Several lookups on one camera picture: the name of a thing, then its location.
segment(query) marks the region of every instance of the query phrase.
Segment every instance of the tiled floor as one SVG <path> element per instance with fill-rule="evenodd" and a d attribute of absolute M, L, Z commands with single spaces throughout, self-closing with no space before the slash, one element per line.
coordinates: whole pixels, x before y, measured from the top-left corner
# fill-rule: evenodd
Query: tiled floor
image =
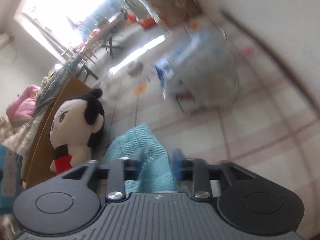
<path fill-rule="evenodd" d="M 164 100 L 153 63 L 186 35 L 181 29 L 172 36 L 166 34 L 164 42 L 139 56 L 144 69 L 134 78 L 121 71 L 107 76 L 107 70 L 162 35 L 158 28 L 135 29 L 118 59 L 103 56 L 94 69 L 99 82 L 88 81 L 104 90 L 107 136 L 102 150 L 116 136 L 146 123 L 169 154 L 181 148 L 186 156 L 208 163 L 230 160 L 296 192 L 306 208 L 298 232 L 308 239 L 319 233 L 320 121 L 295 85 L 254 41 L 227 21 L 222 20 L 219 27 L 229 39 L 240 78 L 238 96 L 225 108 L 190 115 L 181 111 L 174 98 Z M 141 83 L 147 88 L 136 95 Z"/>

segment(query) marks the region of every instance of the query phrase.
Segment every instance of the pink pillow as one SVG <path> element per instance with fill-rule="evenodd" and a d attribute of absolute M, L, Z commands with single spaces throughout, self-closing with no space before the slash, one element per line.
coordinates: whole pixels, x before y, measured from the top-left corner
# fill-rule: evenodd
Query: pink pillow
<path fill-rule="evenodd" d="M 39 90 L 40 87 L 35 85 L 28 86 L 18 98 L 10 103 L 6 110 L 10 122 L 15 119 L 32 119 L 36 107 L 36 94 Z"/>

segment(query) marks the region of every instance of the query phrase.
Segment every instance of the plush doll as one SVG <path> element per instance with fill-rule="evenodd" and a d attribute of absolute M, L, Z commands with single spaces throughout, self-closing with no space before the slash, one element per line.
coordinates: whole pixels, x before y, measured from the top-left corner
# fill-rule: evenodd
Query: plush doll
<path fill-rule="evenodd" d="M 101 89 L 64 102 L 54 116 L 50 141 L 55 149 L 50 169 L 57 174 L 91 159 L 102 139 L 104 110 Z"/>

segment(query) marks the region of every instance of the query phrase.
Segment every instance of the plastic bag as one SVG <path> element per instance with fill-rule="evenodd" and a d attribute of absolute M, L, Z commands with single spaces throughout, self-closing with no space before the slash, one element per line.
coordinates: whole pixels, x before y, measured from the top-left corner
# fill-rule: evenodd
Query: plastic bag
<path fill-rule="evenodd" d="M 191 26 L 189 35 L 155 64 L 164 95 L 192 98 L 204 107 L 228 105 L 238 87 L 228 41 L 211 24 Z"/>

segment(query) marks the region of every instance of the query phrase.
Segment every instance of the orange object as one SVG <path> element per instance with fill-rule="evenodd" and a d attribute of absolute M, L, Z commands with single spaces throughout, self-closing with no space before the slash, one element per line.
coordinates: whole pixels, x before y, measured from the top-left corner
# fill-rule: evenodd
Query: orange object
<path fill-rule="evenodd" d="M 189 25 L 189 29 L 190 30 L 196 30 L 199 28 L 199 24 L 198 23 L 192 23 Z"/>
<path fill-rule="evenodd" d="M 242 51 L 243 56 L 252 56 L 254 54 L 254 47 L 244 48 Z"/>
<path fill-rule="evenodd" d="M 143 94 L 146 91 L 148 84 L 145 82 L 140 83 L 135 89 L 134 94 L 136 96 Z"/>
<path fill-rule="evenodd" d="M 127 19 L 129 23 L 135 23 L 137 21 L 136 17 L 132 14 L 127 14 Z"/>
<path fill-rule="evenodd" d="M 151 27 L 157 25 L 156 21 L 153 18 L 146 18 L 139 22 L 139 24 L 145 29 L 150 29 Z"/>
<path fill-rule="evenodd" d="M 90 32 L 90 36 L 93 38 L 100 32 L 100 29 L 94 29 L 92 32 Z"/>

